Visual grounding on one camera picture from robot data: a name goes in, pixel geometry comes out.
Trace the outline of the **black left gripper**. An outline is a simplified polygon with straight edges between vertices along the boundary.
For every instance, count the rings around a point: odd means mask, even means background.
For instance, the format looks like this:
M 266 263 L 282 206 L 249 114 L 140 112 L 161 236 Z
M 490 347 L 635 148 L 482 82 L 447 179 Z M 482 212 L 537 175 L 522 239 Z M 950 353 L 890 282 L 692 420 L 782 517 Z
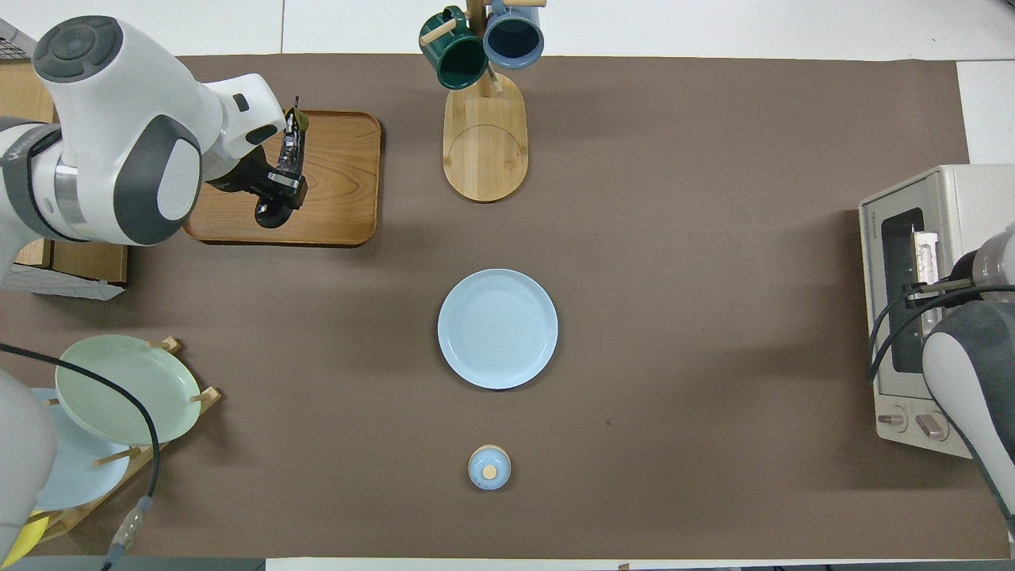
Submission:
M 265 198 L 272 209 L 301 209 L 307 195 L 304 176 L 272 169 L 265 155 L 246 155 L 228 173 L 210 179 L 208 185 L 226 193 L 248 192 Z

